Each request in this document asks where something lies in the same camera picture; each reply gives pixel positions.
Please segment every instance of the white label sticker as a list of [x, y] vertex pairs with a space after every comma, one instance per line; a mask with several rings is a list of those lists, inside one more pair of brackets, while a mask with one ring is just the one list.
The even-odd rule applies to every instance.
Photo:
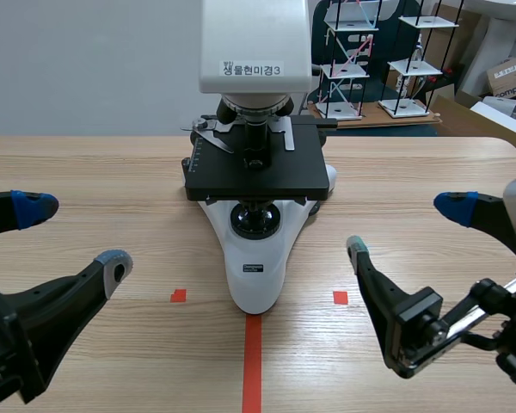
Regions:
[[494, 77], [495, 77], [495, 79], [498, 79], [499, 77], [503, 77], [505, 75], [508, 75], [508, 74], [514, 72], [514, 71], [516, 71], [516, 65], [507, 67], [506, 69], [504, 69], [502, 71], [497, 71], [494, 74]]
[[263, 60], [222, 60], [220, 76], [228, 77], [283, 77], [285, 62]]

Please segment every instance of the screw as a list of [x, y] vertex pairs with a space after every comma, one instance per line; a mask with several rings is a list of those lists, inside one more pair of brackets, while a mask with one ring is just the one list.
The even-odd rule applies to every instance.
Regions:
[[433, 337], [431, 344], [433, 346], [437, 346], [438, 344], [441, 344], [441, 342], [443, 342], [446, 337], [447, 337], [447, 333], [445, 331], [443, 331], [443, 330], [438, 331], [436, 333], [436, 335]]
[[205, 130], [207, 126], [208, 122], [206, 121], [206, 119], [197, 118], [193, 121], [193, 129], [196, 131]]

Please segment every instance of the red tape mark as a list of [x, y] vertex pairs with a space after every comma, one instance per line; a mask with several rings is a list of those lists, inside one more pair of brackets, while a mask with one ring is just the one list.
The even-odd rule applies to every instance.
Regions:
[[335, 304], [347, 305], [347, 292], [346, 291], [333, 291], [333, 297], [335, 298]]
[[174, 290], [174, 293], [170, 295], [171, 303], [185, 303], [187, 296], [187, 290]]
[[261, 413], [261, 316], [247, 315], [242, 413]]

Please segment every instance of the red tape line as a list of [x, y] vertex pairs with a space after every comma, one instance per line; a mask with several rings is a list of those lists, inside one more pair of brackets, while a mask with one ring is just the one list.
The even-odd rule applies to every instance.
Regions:
[[261, 316], [247, 315], [242, 413], [261, 413]]

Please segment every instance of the white microscope body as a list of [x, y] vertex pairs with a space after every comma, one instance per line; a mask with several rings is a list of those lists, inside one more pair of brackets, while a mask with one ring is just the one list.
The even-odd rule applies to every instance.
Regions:
[[[203, 0], [202, 4], [202, 93], [221, 94], [222, 105], [239, 119], [257, 124], [279, 115], [291, 93], [310, 91], [306, 0]], [[294, 141], [298, 149], [298, 137]], [[326, 169], [330, 192], [336, 171], [331, 166]], [[200, 202], [224, 251], [232, 298], [241, 310], [260, 314], [279, 297], [292, 246], [318, 203], [274, 200], [279, 227], [263, 239], [247, 239], [234, 231], [231, 220], [237, 204], [237, 200]]]

